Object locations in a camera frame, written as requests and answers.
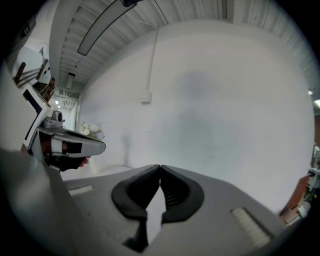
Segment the white ceiling panel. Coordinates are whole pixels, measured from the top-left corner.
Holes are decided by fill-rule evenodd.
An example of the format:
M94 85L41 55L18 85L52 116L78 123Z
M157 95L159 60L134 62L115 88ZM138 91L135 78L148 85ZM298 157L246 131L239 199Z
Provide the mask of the white ceiling panel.
M269 0L143 0L137 6L118 18L95 42L87 56L78 53L86 33L99 15L113 0L77 0L70 10L58 8L55 17L72 15L65 24L66 33L59 34L63 23L53 20L51 37L60 38L61 47L50 47L51 58L58 63L58 86L65 87L68 73L75 74L75 86L82 90L90 77L114 54L134 39L174 22L192 19L220 19L237 25L250 25L279 37L290 49L301 67L314 94L320 99L320 73L313 51L303 33L291 18L274 2Z

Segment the wall outlet box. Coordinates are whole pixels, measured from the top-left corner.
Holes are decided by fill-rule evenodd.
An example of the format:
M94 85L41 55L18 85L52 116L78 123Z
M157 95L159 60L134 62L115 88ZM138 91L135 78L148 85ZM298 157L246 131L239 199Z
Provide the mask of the wall outlet box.
M152 92L149 90L146 90L145 92L140 93L139 102L141 102L142 104L149 104L151 103L151 98L152 98Z

